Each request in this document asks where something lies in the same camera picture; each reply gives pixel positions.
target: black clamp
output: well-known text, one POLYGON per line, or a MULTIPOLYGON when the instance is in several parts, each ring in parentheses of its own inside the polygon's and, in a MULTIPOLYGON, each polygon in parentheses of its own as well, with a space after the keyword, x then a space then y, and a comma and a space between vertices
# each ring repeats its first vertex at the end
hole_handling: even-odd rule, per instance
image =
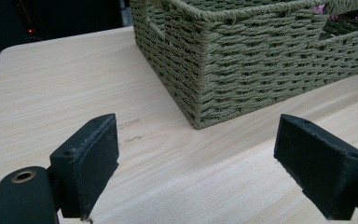
POLYGON ((281 115, 274 157, 330 220, 358 207, 358 149, 318 125, 281 115))
POLYGON ((0 224, 87 220, 118 163, 115 114, 92 119, 50 155, 48 169, 31 166, 0 182, 0 224))

